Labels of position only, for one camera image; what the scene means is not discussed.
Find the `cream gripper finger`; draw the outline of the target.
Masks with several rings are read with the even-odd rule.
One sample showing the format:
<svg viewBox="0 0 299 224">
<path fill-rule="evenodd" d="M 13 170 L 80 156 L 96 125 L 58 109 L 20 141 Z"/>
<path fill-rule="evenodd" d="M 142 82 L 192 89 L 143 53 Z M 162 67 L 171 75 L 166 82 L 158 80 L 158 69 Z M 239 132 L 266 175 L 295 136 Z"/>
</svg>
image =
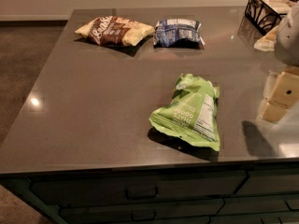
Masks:
<svg viewBox="0 0 299 224">
<path fill-rule="evenodd" d="M 299 100 L 299 67 L 287 66 L 282 70 L 275 81 L 270 93 L 269 101 L 272 104 L 291 108 Z"/>
<path fill-rule="evenodd" d="M 262 110 L 261 117 L 266 121 L 277 123 L 286 115 L 286 113 L 286 108 L 279 105 L 266 103 Z"/>
</svg>

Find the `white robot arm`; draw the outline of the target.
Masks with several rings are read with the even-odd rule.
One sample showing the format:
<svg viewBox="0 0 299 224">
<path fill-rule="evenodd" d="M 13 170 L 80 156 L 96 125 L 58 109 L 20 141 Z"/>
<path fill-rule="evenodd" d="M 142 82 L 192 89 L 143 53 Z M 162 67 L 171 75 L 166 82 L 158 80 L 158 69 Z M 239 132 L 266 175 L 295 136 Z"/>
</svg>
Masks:
<svg viewBox="0 0 299 224">
<path fill-rule="evenodd" d="M 260 117 L 279 122 L 299 100 L 299 4 L 280 22 L 275 40 L 275 55 L 286 64 L 280 72 L 271 72 L 263 91 Z"/>
</svg>

